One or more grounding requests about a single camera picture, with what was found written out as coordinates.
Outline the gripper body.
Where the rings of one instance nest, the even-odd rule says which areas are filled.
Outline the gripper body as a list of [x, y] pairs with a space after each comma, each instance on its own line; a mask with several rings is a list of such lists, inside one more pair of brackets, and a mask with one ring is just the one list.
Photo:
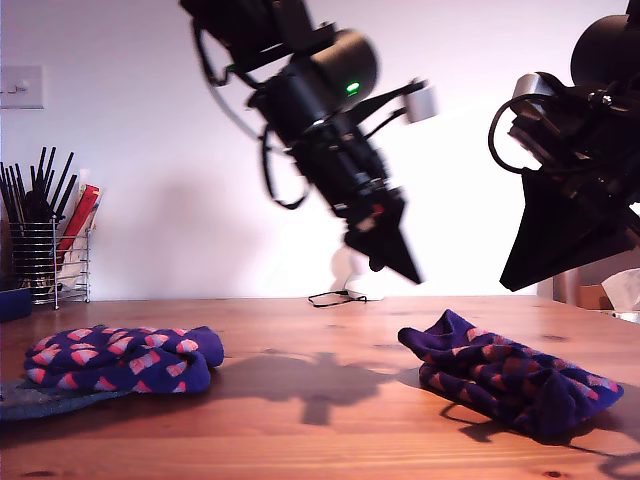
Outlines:
[[390, 186], [384, 163], [358, 128], [326, 121], [303, 132], [290, 144], [290, 152], [349, 230], [362, 234], [399, 230], [402, 194]]

